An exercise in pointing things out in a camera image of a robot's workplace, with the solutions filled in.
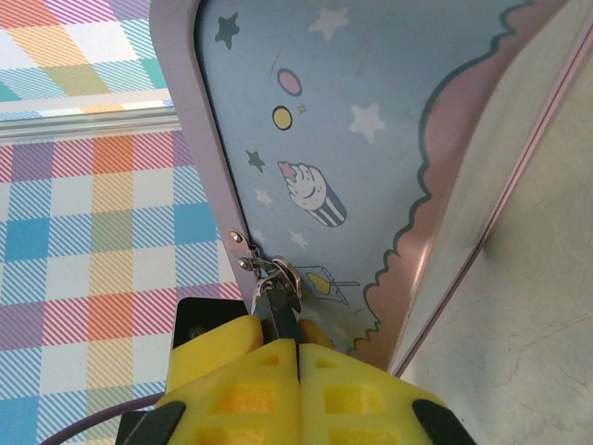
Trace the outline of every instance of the metal latch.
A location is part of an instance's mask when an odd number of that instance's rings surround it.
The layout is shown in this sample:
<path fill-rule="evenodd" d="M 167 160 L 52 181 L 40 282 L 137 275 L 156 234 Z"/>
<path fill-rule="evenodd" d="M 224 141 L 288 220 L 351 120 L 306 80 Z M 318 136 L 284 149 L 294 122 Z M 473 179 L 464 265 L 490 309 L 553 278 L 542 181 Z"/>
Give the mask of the metal latch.
<path fill-rule="evenodd" d="M 228 236 L 235 243 L 246 242 L 246 238 L 238 231 L 231 230 Z M 271 320 L 274 329 L 272 335 L 284 337 L 278 330 L 278 326 L 296 325 L 292 310 L 301 311 L 303 282 L 297 269 L 283 257 L 275 257 L 271 261 L 262 258 L 259 249 L 253 245 L 249 245 L 249 257 L 239 259 L 238 263 L 242 269 L 252 271 L 258 278 L 251 313 L 257 313 L 262 320 Z M 284 321 L 278 323 L 278 317 L 283 318 Z"/>

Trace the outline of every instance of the plaid tablecloth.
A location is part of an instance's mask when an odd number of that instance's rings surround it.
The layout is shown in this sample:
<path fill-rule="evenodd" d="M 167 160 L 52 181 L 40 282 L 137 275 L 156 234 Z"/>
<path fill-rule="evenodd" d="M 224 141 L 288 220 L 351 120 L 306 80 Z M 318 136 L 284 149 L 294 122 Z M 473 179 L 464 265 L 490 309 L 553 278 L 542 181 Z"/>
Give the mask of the plaid tablecloth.
<path fill-rule="evenodd" d="M 177 299 L 238 298 L 181 132 L 0 146 L 0 259 L 3 444 L 162 390 Z"/>
<path fill-rule="evenodd" d="M 77 108 L 71 102 L 60 106 L 59 99 L 166 88 L 150 40 L 149 4 L 1 0 L 0 121 L 124 109 L 120 99 L 110 105 L 87 100 Z M 38 110 L 34 104 L 40 99 L 58 99 L 54 108 L 68 109 Z M 3 111 L 3 102 L 27 100 L 30 108 Z"/>

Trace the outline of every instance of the pink circle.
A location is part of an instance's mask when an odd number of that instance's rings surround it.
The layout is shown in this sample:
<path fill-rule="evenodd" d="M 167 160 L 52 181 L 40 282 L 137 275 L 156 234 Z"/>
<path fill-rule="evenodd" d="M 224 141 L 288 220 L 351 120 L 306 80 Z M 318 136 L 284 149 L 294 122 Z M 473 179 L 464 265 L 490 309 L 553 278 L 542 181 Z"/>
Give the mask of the pink circle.
<path fill-rule="evenodd" d="M 297 75 L 286 68 L 278 70 L 278 83 L 289 95 L 297 96 L 303 92 Z"/>

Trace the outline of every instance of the dark green star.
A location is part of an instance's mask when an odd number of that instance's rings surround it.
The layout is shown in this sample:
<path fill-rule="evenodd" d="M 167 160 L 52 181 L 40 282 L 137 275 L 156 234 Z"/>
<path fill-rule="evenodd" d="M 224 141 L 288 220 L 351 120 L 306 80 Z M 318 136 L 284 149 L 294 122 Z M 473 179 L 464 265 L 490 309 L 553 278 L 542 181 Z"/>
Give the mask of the dark green star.
<path fill-rule="evenodd" d="M 254 151 L 252 153 L 249 150 L 245 150 L 245 152 L 249 156 L 249 165 L 253 165 L 256 169 L 259 170 L 260 173 L 263 173 L 262 167 L 266 165 L 266 163 L 263 160 L 261 160 L 261 158 L 259 157 L 259 153 L 257 151 Z"/>
<path fill-rule="evenodd" d="M 239 33 L 239 27 L 236 24 L 238 12 L 232 14 L 228 19 L 219 17 L 219 32 L 214 37 L 215 42 L 222 40 L 226 43 L 226 47 L 231 49 L 233 45 L 233 36 Z"/>

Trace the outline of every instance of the yellow circle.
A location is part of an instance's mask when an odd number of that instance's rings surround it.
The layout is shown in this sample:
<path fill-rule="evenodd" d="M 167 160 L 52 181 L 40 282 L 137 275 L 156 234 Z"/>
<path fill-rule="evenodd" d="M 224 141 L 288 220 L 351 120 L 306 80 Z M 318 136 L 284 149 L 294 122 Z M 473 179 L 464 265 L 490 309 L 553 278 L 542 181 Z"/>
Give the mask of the yellow circle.
<path fill-rule="evenodd" d="M 276 107 L 271 114 L 271 119 L 280 130 L 288 130 L 293 124 L 293 116 L 286 107 Z"/>

